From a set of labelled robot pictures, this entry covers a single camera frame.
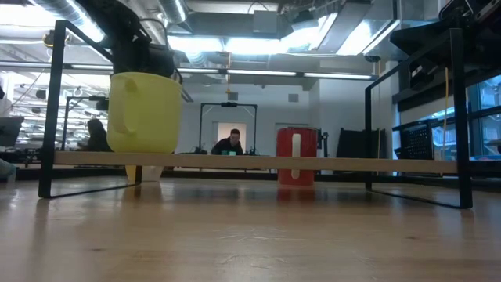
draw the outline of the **black metal frame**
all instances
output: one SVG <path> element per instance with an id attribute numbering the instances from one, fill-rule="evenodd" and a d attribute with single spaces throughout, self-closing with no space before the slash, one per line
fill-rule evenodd
<path id="1" fill-rule="evenodd" d="M 47 114 L 45 119 L 45 134 L 43 145 L 41 147 L 41 170 L 40 179 L 38 181 L 38 196 L 42 198 L 53 199 L 57 197 L 67 197 L 82 195 L 84 193 L 93 193 L 99 191 L 115 190 L 129 186 L 139 185 L 142 182 L 142 167 L 136 166 L 135 170 L 135 183 L 100 188 L 94 190 L 86 190 L 77 193 L 66 193 L 59 195 L 51 195 L 52 179 L 54 174 L 54 152 L 56 150 L 56 130 L 57 130 L 57 116 L 59 113 L 59 94 L 61 92 L 61 78 L 63 76 L 63 58 L 64 58 L 64 44 L 66 40 L 66 32 L 69 30 L 85 43 L 89 44 L 99 54 L 113 62 L 113 57 L 103 47 L 95 43 L 92 39 L 87 37 L 82 31 L 75 27 L 67 20 L 57 20 L 54 29 L 54 48 L 52 51 L 52 62 L 50 70 L 49 81 L 49 97 L 47 99 Z M 67 114 L 65 117 L 65 125 L 67 123 Z"/>
<path id="2" fill-rule="evenodd" d="M 200 125 L 198 128 L 198 147 L 200 149 L 202 149 L 202 121 L 204 121 L 204 107 L 205 106 L 223 107 L 221 103 L 201 103 L 200 104 Z M 253 107 L 254 108 L 254 149 L 256 149 L 256 132 L 257 132 L 257 128 L 258 128 L 258 105 L 236 103 L 236 106 L 237 107 Z"/>
<path id="3" fill-rule="evenodd" d="M 459 191 L 460 203 L 449 204 L 438 201 L 428 200 L 420 197 L 412 197 L 400 194 L 389 193 L 372 188 L 372 175 L 374 172 L 367 173 L 366 177 L 366 191 L 370 193 L 381 193 L 392 197 L 400 197 L 408 200 L 421 201 L 430 204 L 436 204 L 449 208 L 472 208 L 473 207 L 473 194 L 471 189 L 470 177 L 470 161 L 469 161 L 469 148 L 468 148 L 468 119 L 467 119 L 467 99 L 466 99 L 466 85 L 464 74 L 464 46 L 463 46 L 463 30 L 459 28 L 451 28 L 443 34 L 439 35 L 430 44 L 424 46 L 418 52 L 412 54 L 407 60 L 401 62 L 397 67 L 389 70 L 386 74 L 381 76 L 371 85 L 366 88 L 366 149 L 368 152 L 367 157 L 371 158 L 371 144 L 372 144 L 372 89 L 379 85 L 382 81 L 386 80 L 393 74 L 400 70 L 405 70 L 410 63 L 425 56 L 430 51 L 436 49 L 443 44 L 449 44 L 451 50 L 452 62 L 452 87 L 454 88 L 454 111 L 456 113 L 456 146 L 457 146 L 457 171 L 459 176 Z"/>

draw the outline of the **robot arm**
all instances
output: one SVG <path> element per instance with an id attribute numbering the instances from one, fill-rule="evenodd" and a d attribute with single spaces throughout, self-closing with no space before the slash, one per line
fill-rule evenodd
<path id="1" fill-rule="evenodd" d="M 114 74 L 136 71 L 171 77 L 175 72 L 167 46 L 151 44 L 139 17 L 118 0 L 75 0 L 106 34 L 103 46 L 114 57 Z"/>

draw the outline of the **seated person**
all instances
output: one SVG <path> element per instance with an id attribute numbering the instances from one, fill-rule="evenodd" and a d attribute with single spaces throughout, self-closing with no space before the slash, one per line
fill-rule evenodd
<path id="1" fill-rule="evenodd" d="M 212 148 L 211 154 L 222 154 L 223 151 L 235 152 L 236 155 L 243 155 L 242 145 L 240 144 L 240 131 L 232 129 L 228 138 L 219 140 Z"/>
<path id="2" fill-rule="evenodd" d="M 88 139 L 87 145 L 78 144 L 81 150 L 91 152 L 112 152 L 106 141 L 106 130 L 104 130 L 103 123 L 99 119 L 88 121 L 87 128 L 90 138 Z"/>

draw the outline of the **wooden plank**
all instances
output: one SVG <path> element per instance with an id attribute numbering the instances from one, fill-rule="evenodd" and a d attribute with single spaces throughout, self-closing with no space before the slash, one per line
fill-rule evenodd
<path id="1" fill-rule="evenodd" d="M 250 157 L 190 154 L 55 152 L 60 165 L 158 165 L 185 168 L 285 168 L 356 172 L 456 173 L 454 161 L 320 157 Z"/>

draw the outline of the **red container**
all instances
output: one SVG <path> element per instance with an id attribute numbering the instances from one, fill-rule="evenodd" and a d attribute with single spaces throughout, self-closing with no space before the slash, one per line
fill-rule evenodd
<path id="1" fill-rule="evenodd" d="M 293 148 L 293 136 L 296 142 L 301 137 L 301 145 L 297 142 L 297 148 Z M 277 157 L 316 157 L 317 144 L 316 128 L 283 128 L 276 137 Z M 315 171 L 301 170 L 291 171 L 290 169 L 279 169 L 279 183 L 282 185 L 311 186 L 315 182 Z"/>

